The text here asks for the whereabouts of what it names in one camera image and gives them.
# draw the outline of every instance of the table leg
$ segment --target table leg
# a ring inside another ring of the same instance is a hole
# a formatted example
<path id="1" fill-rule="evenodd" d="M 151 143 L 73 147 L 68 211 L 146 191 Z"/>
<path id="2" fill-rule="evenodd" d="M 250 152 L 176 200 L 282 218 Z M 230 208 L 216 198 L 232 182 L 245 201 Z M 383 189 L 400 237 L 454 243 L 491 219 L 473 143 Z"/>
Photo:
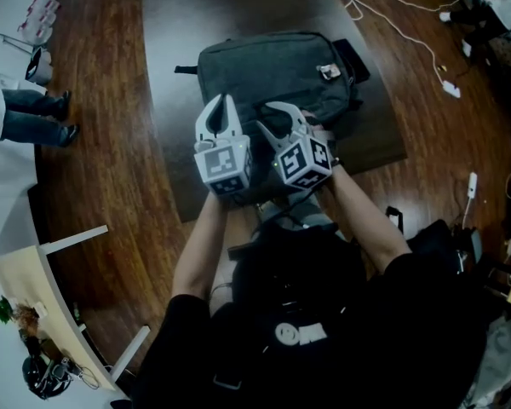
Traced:
<path id="1" fill-rule="evenodd" d="M 56 251 L 62 250 L 70 245 L 77 244 L 78 242 L 85 241 L 86 239 L 93 238 L 94 236 L 101 235 L 108 231 L 108 226 L 100 226 L 99 228 L 92 228 L 87 232 L 78 233 L 77 235 L 69 236 L 68 238 L 60 239 L 55 242 L 48 242 L 40 245 L 40 250 L 46 255 L 55 253 Z"/>
<path id="2" fill-rule="evenodd" d="M 486 286 L 492 288 L 493 290 L 499 291 L 505 296 L 511 291 L 511 286 L 505 285 L 504 283 L 497 282 L 493 279 L 489 279 L 486 282 Z"/>
<path id="3" fill-rule="evenodd" d="M 127 365 L 129 364 L 130 360 L 133 359 L 133 356 L 136 353 L 136 350 L 140 348 L 142 343 L 144 342 L 144 339 L 146 339 L 147 335 L 150 333 L 150 328 L 147 325 L 144 325 L 136 334 L 135 338 L 130 342 L 129 346 L 123 351 L 123 354 L 119 356 L 118 361 L 116 362 L 116 365 L 113 366 L 112 370 L 110 371 L 110 374 L 112 376 L 112 380 L 116 382 L 119 379 L 119 376 L 121 376 L 121 373 L 125 368 L 127 368 Z"/>
<path id="4" fill-rule="evenodd" d="M 504 273 L 511 274 L 511 265 L 508 265 L 507 263 L 493 262 L 492 266 L 499 271 L 503 271 Z"/>

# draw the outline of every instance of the backpack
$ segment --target backpack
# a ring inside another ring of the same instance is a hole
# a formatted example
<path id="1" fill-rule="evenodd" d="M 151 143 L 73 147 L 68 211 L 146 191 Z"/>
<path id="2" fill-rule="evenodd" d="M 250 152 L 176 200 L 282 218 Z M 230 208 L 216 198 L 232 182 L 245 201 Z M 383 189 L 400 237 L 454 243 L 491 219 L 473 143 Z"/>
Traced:
<path id="1" fill-rule="evenodd" d="M 356 66 L 359 57 L 346 40 L 340 42 L 350 48 L 347 55 Z M 340 75 L 327 80 L 319 68 L 330 64 L 338 67 Z M 366 72 L 363 63 L 359 67 Z M 315 32 L 277 32 L 227 40 L 203 50 L 197 67 L 178 66 L 175 72 L 198 74 L 204 104 L 219 94 L 233 97 L 243 132 L 251 140 L 252 156 L 260 165 L 253 172 L 252 180 L 259 177 L 256 182 L 267 175 L 274 155 L 256 120 L 263 121 L 278 137 L 287 135 L 291 128 L 289 116 L 265 107 L 265 103 L 295 104 L 316 116 L 317 123 L 311 124 L 329 127 L 349 109 L 356 80 L 345 56 Z M 353 108 L 359 103 L 353 101 Z"/>

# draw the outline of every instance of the white table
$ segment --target white table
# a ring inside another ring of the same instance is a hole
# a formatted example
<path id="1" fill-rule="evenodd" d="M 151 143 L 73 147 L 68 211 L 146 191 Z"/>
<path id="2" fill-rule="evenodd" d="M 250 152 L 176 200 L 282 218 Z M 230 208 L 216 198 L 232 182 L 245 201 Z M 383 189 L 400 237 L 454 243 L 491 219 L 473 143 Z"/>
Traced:
<path id="1" fill-rule="evenodd" d="M 34 306 L 41 303 L 45 313 L 38 323 L 39 337 L 53 340 L 64 356 L 87 367 L 102 388 L 120 391 L 116 380 L 150 332 L 144 325 L 120 356 L 110 372 L 99 361 L 78 328 L 65 300 L 60 294 L 47 255 L 108 231 L 107 226 L 91 229 L 69 238 L 43 245 L 32 245 L 0 256 L 0 285 L 4 295 Z"/>

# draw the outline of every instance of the logo on shirt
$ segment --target logo on shirt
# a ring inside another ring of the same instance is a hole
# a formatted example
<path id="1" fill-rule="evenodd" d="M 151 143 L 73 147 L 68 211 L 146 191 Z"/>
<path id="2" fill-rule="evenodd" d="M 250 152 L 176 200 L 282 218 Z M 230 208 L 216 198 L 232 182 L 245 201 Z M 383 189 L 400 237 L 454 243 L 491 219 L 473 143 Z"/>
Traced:
<path id="1" fill-rule="evenodd" d="M 290 323 L 280 323 L 276 326 L 276 329 L 274 329 L 274 334 L 283 345 L 289 346 L 297 344 L 306 345 L 327 338 L 322 323 L 304 325 L 299 327 L 299 329 L 292 326 Z"/>

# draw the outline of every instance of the wooden floor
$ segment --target wooden floor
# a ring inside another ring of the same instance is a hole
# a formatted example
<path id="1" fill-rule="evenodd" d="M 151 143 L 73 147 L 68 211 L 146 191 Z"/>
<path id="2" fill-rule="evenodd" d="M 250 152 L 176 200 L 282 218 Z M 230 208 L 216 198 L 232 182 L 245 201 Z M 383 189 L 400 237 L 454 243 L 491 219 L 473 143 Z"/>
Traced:
<path id="1" fill-rule="evenodd" d="M 459 53 L 462 27 L 436 14 L 392 0 L 364 0 L 408 35 L 428 42 L 448 72 L 467 69 Z M 437 6 L 450 0 L 409 0 Z M 192 224 L 175 213 L 167 171 L 152 121 L 141 0 L 60 0 L 50 48 L 55 75 L 50 91 L 71 89 L 71 121 L 82 134 L 67 149 L 44 148 L 38 179 L 51 239 L 107 224 L 110 233 L 56 255 L 55 276 L 66 300 L 77 302 L 89 334 L 113 364 L 141 325 L 152 335 L 130 367 L 140 365 L 164 315 L 176 259 Z M 463 212 L 470 171 L 479 175 L 468 225 L 483 233 L 484 247 L 499 255 L 505 215 L 504 183 L 511 169 L 511 121 L 494 95 L 484 65 L 457 82 L 462 99 L 445 94 L 431 57 L 385 21 L 366 14 L 359 29 L 380 68 L 409 158 L 355 176 L 383 210 L 405 214 L 406 236 L 430 222 L 453 222 Z M 324 195 L 327 211 L 336 207 Z M 232 242 L 250 225 L 232 215 Z"/>

